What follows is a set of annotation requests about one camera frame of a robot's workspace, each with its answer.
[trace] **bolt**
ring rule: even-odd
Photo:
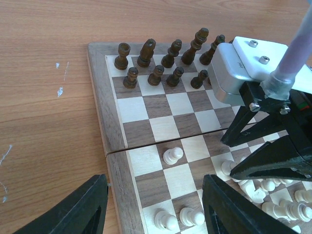
[[[249,46],[252,47],[252,48],[256,48],[258,45],[258,42],[256,40],[251,40],[249,42]]]
[[[284,105],[280,110],[280,114],[281,115],[287,115],[289,112],[291,111],[291,109],[289,108],[288,105]]]
[[[270,59],[269,59],[269,57],[266,57],[266,56],[261,56],[260,58],[259,58],[259,62],[261,62],[262,64],[268,64],[269,63],[269,61],[270,61]]]
[[[249,104],[249,109],[250,109],[251,112],[258,112],[258,111],[260,111],[260,108],[261,107],[256,102],[252,102],[252,103]]]

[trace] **wood grain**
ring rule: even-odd
[[[289,43],[307,7],[305,0],[2,0],[0,156],[13,148],[0,166],[8,188],[0,232],[12,233],[92,175],[107,174],[88,43],[191,41],[200,27],[210,30],[207,43],[221,33],[226,41]],[[112,196],[108,202],[104,232],[115,234]]]

